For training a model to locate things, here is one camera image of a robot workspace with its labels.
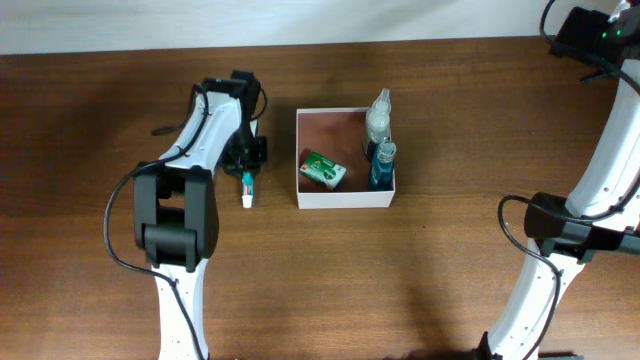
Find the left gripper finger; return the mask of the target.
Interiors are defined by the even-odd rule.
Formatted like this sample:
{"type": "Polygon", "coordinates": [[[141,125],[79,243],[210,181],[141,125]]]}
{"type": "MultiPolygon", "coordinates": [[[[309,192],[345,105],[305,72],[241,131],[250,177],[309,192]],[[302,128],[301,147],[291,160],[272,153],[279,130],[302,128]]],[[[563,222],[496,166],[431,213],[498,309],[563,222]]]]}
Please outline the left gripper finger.
{"type": "Polygon", "coordinates": [[[229,154],[221,158],[221,168],[227,175],[242,175],[245,172],[242,159],[229,154]]]}
{"type": "Polygon", "coordinates": [[[251,145],[249,152],[249,172],[252,175],[258,175],[261,166],[268,159],[267,137],[257,136],[251,145]]]}

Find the clear purple spray bottle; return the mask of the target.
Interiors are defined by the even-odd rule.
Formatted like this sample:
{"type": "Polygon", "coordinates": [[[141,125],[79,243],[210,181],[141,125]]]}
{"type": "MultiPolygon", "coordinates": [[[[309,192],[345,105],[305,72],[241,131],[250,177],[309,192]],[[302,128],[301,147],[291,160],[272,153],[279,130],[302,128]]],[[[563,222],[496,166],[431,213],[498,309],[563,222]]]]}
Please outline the clear purple spray bottle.
{"type": "Polygon", "coordinates": [[[383,88],[378,98],[366,112],[362,148],[368,160],[373,158],[377,146],[390,138],[391,109],[390,90],[383,88]]]}

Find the green toothpaste tube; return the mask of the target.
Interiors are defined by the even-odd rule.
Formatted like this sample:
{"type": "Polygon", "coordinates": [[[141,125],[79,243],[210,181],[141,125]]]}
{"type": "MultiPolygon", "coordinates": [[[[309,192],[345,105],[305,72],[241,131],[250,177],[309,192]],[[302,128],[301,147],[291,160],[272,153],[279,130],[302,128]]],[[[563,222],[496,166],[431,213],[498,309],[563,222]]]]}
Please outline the green toothpaste tube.
{"type": "Polygon", "coordinates": [[[254,206],[254,176],[249,171],[242,175],[242,205],[245,209],[254,206]]]}

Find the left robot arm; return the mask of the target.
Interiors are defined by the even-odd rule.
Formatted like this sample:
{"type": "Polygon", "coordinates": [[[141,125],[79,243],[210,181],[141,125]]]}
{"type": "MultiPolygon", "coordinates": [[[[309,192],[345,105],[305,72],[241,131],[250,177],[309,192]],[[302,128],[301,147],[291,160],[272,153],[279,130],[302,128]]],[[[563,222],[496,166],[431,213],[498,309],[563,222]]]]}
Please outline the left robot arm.
{"type": "Polygon", "coordinates": [[[179,136],[155,165],[133,177],[134,237],[156,279],[160,358],[206,359],[204,277],[219,235],[214,192],[218,169],[242,182],[253,204],[253,180],[267,160],[258,119],[268,103],[251,72],[207,78],[192,89],[179,136]]]}

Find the blue mouthwash bottle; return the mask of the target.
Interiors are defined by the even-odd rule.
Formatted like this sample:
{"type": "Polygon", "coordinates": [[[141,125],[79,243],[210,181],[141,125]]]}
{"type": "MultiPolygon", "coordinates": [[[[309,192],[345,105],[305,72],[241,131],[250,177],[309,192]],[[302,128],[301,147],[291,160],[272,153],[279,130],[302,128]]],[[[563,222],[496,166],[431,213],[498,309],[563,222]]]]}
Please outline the blue mouthwash bottle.
{"type": "Polygon", "coordinates": [[[372,157],[368,180],[370,191],[388,191],[390,189],[396,152],[396,144],[392,141],[383,141],[377,145],[372,157]]]}

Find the green soap packet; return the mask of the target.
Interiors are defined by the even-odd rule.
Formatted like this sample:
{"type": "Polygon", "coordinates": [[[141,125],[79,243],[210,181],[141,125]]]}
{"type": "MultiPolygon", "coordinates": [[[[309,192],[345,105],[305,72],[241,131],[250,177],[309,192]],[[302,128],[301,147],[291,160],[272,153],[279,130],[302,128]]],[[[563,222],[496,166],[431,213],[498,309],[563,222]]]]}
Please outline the green soap packet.
{"type": "Polygon", "coordinates": [[[299,172],[333,191],[346,175],[347,169],[317,152],[311,152],[299,167],[299,172]]]}

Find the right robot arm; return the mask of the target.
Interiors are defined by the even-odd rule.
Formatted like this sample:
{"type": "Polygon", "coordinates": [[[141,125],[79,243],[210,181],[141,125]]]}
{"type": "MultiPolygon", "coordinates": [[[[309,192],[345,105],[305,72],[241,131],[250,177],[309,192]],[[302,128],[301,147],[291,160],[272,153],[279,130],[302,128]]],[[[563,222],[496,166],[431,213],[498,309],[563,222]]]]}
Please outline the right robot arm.
{"type": "Polygon", "coordinates": [[[525,262],[499,320],[481,338],[475,359],[536,359],[556,308],[575,277],[599,252],[639,253],[639,4],[612,13],[576,6],[558,33],[542,38],[551,55],[594,67],[584,82],[617,80],[606,126],[586,172],[568,197],[544,192],[526,205],[525,262]]]}

